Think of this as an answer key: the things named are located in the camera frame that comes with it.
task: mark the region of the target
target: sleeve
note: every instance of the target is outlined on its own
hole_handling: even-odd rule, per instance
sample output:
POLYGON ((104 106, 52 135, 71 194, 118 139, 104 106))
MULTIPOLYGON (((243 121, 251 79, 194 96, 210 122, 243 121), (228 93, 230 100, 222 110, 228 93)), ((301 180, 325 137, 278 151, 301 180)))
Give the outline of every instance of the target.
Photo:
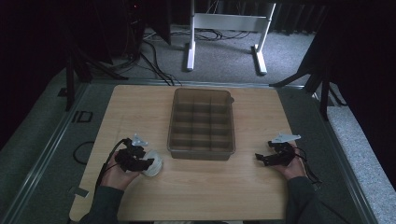
POLYGON ((90 212, 78 224, 118 224, 117 213, 123 193, 120 189, 99 186, 90 212))
POLYGON ((304 176, 288 181, 289 200, 286 208, 286 224, 324 223, 319 212, 319 200, 309 179, 304 176))

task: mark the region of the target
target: plastic compartment tray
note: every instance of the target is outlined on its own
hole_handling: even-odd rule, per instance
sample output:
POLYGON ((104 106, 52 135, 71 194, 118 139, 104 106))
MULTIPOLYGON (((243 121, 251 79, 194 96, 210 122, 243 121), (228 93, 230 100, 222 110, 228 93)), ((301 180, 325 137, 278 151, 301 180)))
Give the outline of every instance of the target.
POLYGON ((175 90, 168 150, 175 159, 227 161, 235 152, 228 91, 175 90))

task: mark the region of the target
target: white object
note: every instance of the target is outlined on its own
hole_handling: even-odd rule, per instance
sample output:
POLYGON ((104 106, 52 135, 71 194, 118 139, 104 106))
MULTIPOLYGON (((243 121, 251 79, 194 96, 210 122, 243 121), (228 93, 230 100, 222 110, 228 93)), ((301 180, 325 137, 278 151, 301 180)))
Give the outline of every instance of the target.
POLYGON ((154 163, 152 163, 147 170, 142 172, 143 175, 146 176, 157 175, 163 168, 163 159, 160 157, 160 155, 156 150, 150 150, 149 152, 147 152, 146 155, 143 157, 143 160, 147 160, 147 159, 154 159, 154 163))
POLYGON ((264 57, 262 56, 262 47, 271 24, 276 4, 270 4, 265 17, 257 16, 236 16, 220 15, 208 13, 195 13, 195 0, 191 0, 191 40, 189 46, 189 55, 187 59, 187 70, 194 69, 195 58, 195 29, 214 29, 214 30, 234 30, 261 32, 262 35, 259 44, 254 46, 253 55, 262 75, 267 74, 264 57))
POLYGON ((293 135, 293 134, 285 134, 285 133, 280 133, 276 138, 272 140, 273 143, 285 143, 289 141, 294 141, 296 139, 300 139, 301 136, 299 134, 293 135))
POLYGON ((132 139, 132 146, 134 147, 146 147, 149 143, 143 141, 137 133, 134 134, 134 138, 132 139))

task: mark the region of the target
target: wooden tabletop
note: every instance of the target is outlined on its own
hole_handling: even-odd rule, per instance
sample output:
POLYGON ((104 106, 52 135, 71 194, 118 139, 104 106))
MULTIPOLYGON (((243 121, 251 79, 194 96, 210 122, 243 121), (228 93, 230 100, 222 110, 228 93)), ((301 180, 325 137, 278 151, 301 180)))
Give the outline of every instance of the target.
POLYGON ((139 176, 125 191, 119 220, 263 220, 284 217, 286 181, 264 167, 254 153, 273 154, 267 141, 291 133, 275 90, 226 90, 234 98, 235 153, 228 161, 178 160, 166 148, 175 89, 164 86, 117 86, 93 146, 70 218, 80 220, 91 208, 94 185, 111 149, 135 133, 156 149, 163 168, 154 177, 139 176))

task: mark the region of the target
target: person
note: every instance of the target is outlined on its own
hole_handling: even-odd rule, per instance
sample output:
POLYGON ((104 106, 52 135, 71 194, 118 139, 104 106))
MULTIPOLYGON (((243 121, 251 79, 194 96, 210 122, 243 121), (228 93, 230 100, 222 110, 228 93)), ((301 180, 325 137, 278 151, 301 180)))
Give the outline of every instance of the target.
MULTIPOLYGON (((123 172, 114 160, 116 154, 117 152, 109 161, 107 171, 93 198, 90 212, 78 224, 119 223, 117 213, 123 192, 140 173, 123 172)), ((287 179, 289 199, 286 207, 286 224, 323 223, 318 210, 318 196, 306 177, 301 159, 296 156, 288 166, 275 165, 273 168, 287 179)))
POLYGON ((78 224, 118 224, 117 213, 124 191, 140 172, 124 172, 116 163, 117 151, 110 158, 98 186, 90 212, 78 224))
MULTIPOLYGON (((300 150, 294 147, 294 153, 300 155, 300 150)), ((319 212, 320 201, 310 180, 306 176, 301 158, 298 156, 288 166, 275 165, 288 181, 289 198, 286 206, 286 224, 324 223, 319 212)))

